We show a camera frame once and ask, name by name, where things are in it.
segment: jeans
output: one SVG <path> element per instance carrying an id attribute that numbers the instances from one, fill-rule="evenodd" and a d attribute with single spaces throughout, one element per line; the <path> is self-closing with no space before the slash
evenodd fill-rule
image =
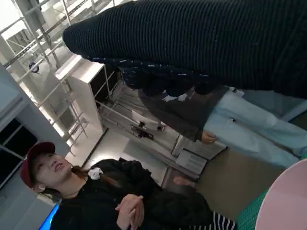
<path id="1" fill-rule="evenodd" d="M 297 156 L 305 154 L 307 149 L 305 130 L 277 118 L 233 92 L 227 92 L 215 106 L 204 130 L 212 132 L 219 142 L 240 154 L 285 168 L 298 162 L 298 157 L 271 141 L 289 147 Z"/>

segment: floor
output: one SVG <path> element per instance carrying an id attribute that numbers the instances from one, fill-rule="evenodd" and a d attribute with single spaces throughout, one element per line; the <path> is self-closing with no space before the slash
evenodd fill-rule
<path id="1" fill-rule="evenodd" d="M 140 148 L 135 142 L 130 141 L 129 138 L 112 130 L 107 131 L 87 163 L 84 165 L 84 168 L 88 169 L 98 161 L 109 158 L 116 160 L 123 158 L 128 161 L 139 160 L 142 162 L 143 168 L 152 172 L 153 179 L 158 184 L 162 183 L 166 165 L 152 154 L 149 154 L 146 150 Z"/>
<path id="2" fill-rule="evenodd" d="M 307 113 L 303 113 L 291 123 L 307 130 L 306 121 Z M 214 211 L 235 220 L 282 172 L 282 168 L 226 149 L 207 163 L 197 189 Z"/>

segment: metal scaffolding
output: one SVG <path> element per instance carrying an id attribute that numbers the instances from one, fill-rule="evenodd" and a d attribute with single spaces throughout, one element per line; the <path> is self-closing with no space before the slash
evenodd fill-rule
<path id="1" fill-rule="evenodd" d="M 54 66 L 51 63 L 49 56 L 50 54 L 53 54 L 54 59 L 56 60 L 56 63 L 58 63 L 58 59 L 57 59 L 57 55 L 55 53 L 55 51 L 61 46 L 63 45 L 63 41 L 60 39 L 58 40 L 58 42 L 53 46 L 52 43 L 48 43 L 46 41 L 46 44 L 48 45 L 50 51 L 46 52 L 45 48 L 43 47 L 43 45 L 41 44 L 42 39 L 46 39 L 49 38 L 49 34 L 56 29 L 59 25 L 61 25 L 65 20 L 67 20 L 68 25 L 72 24 L 72 19 L 74 19 L 75 17 L 72 17 L 72 14 L 74 14 L 78 9 L 80 9 L 88 0 L 76 0 L 76 2 L 79 1 L 79 4 L 77 4 L 75 7 L 73 7 L 71 9 L 71 7 L 69 8 L 65 2 L 65 0 L 60 0 L 62 3 L 62 6 L 64 8 L 64 14 L 65 16 L 61 17 L 55 24 L 53 24 L 50 28 L 48 28 L 47 30 L 44 31 L 43 25 L 41 25 L 41 35 L 36 35 L 36 31 L 34 31 L 31 28 L 30 22 L 29 22 L 29 18 L 31 17 L 31 14 L 34 12 L 37 12 L 41 9 L 41 7 L 45 4 L 47 4 L 50 0 L 44 0 L 41 3 L 37 4 L 36 6 L 34 6 L 33 8 L 27 10 L 27 11 L 23 11 L 20 6 L 18 5 L 18 2 L 16 2 L 15 0 L 12 0 L 14 5 L 16 6 L 17 10 L 19 11 L 20 15 L 22 17 L 20 17 L 18 20 L 12 22 L 10 25 L 6 26 L 5 28 L 3 28 L 0 31 L 0 35 L 3 34 L 4 32 L 6 32 L 7 30 L 9 30 L 12 26 L 16 25 L 18 22 L 22 21 L 24 22 L 28 32 L 30 33 L 30 35 L 34 38 L 34 40 L 32 42 L 30 42 L 26 47 L 24 47 L 20 52 L 18 52 L 17 54 L 15 54 L 12 58 L 10 58 L 6 63 L 4 63 L 4 66 L 6 69 L 10 68 L 11 65 L 15 62 L 18 62 L 22 57 L 25 56 L 25 54 L 27 54 L 28 51 L 30 51 L 30 49 L 37 45 L 39 48 L 39 51 L 42 55 L 42 58 L 40 60 L 38 60 L 31 68 L 29 68 L 28 71 L 25 71 L 25 74 L 23 74 L 22 76 L 19 76 L 19 79 L 17 79 L 17 83 L 22 84 L 24 83 L 24 81 L 29 78 L 29 76 L 31 75 L 31 72 L 34 71 L 40 64 L 42 64 L 44 61 L 47 62 L 47 64 L 50 66 L 50 70 L 54 70 Z M 91 8 L 90 11 L 91 13 L 88 14 L 86 17 L 90 16 L 90 15 L 95 15 L 97 10 L 96 10 L 96 6 L 101 3 L 102 0 L 91 0 Z M 57 122 L 60 120 L 60 117 L 65 113 L 66 110 L 70 110 L 71 113 L 73 114 L 74 117 L 74 122 L 73 124 L 68 127 L 66 130 L 62 130 L 64 132 L 63 138 L 65 138 L 66 141 L 71 140 L 72 144 L 70 146 L 70 148 L 76 143 L 78 137 L 84 133 L 84 135 L 86 137 L 87 134 L 85 132 L 85 128 L 88 125 L 88 122 L 85 121 L 85 119 L 82 117 L 82 112 L 78 112 L 75 107 L 74 107 L 74 96 L 73 93 L 71 91 L 69 91 L 67 88 L 69 88 L 69 84 L 67 82 L 67 77 L 68 75 L 66 74 L 66 76 L 64 76 L 59 82 L 58 84 L 55 85 L 55 87 L 42 99 L 39 101 L 39 103 L 35 103 L 38 109 L 42 109 L 46 102 L 49 100 L 49 98 L 52 97 L 52 95 L 57 91 L 57 89 L 60 87 L 62 88 L 62 90 L 65 92 L 65 103 L 67 104 L 60 112 L 56 113 L 56 117 L 53 117 L 52 120 L 50 120 L 51 125 L 54 127 L 54 125 L 57 124 Z M 75 137 L 72 138 L 72 135 L 76 132 L 77 129 L 81 129 L 80 134 Z"/>

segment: cap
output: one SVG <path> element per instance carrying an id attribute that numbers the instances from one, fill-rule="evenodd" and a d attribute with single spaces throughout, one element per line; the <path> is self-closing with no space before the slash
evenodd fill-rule
<path id="1" fill-rule="evenodd" d="M 21 166 L 20 177 L 22 181 L 29 187 L 33 188 L 34 182 L 31 176 L 31 162 L 32 160 L 41 153 L 55 153 L 56 147 L 52 142 L 40 142 L 38 144 L 33 145 L 23 161 Z"/>

